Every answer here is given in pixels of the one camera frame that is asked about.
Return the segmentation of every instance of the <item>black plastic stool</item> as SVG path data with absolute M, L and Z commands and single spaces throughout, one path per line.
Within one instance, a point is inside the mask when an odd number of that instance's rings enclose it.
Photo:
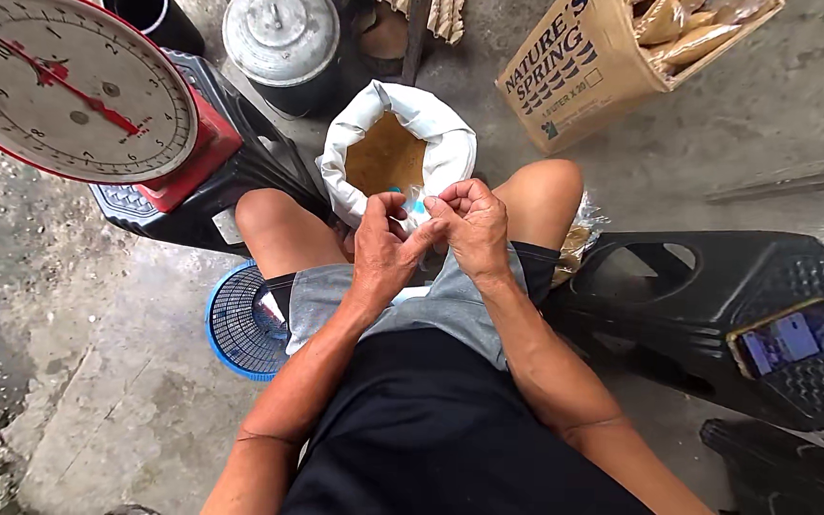
M 763 422 L 704 423 L 740 515 L 824 515 L 824 448 Z
M 613 272 L 630 266 L 641 271 Z M 750 380 L 726 341 L 734 329 L 814 298 L 824 298 L 824 246 L 813 237 L 607 233 L 542 310 L 593 359 L 766 422 L 817 431 L 824 351 Z

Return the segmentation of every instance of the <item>metal lid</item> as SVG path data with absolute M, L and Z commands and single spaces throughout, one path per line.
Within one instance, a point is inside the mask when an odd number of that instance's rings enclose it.
M 228 55 L 247 77 L 295 86 L 332 61 L 339 16 L 330 0 L 234 0 L 222 31 Z

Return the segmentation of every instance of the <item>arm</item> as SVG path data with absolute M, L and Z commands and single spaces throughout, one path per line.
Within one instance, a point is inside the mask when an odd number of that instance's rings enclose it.
M 480 181 L 426 200 L 501 336 L 511 374 L 545 426 L 660 515 L 711 513 L 661 463 L 596 374 L 557 337 L 507 262 L 504 204 Z
M 203 515 L 278 513 L 298 456 L 317 417 L 336 391 L 361 333 L 406 286 L 418 257 L 446 222 L 436 220 L 406 239 L 389 216 L 402 219 L 405 197 L 382 193 L 368 200 L 355 235 L 351 287 L 328 322 L 276 374 L 237 433 Z

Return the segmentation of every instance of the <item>phone screen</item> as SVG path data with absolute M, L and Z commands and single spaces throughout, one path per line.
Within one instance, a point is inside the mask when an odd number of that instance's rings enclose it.
M 824 300 L 739 335 L 755 377 L 824 351 Z

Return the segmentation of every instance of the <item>metal container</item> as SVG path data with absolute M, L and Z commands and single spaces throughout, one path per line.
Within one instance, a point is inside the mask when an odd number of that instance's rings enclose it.
M 304 116 L 333 99 L 339 15 L 330 0 L 234 0 L 224 47 L 269 104 Z

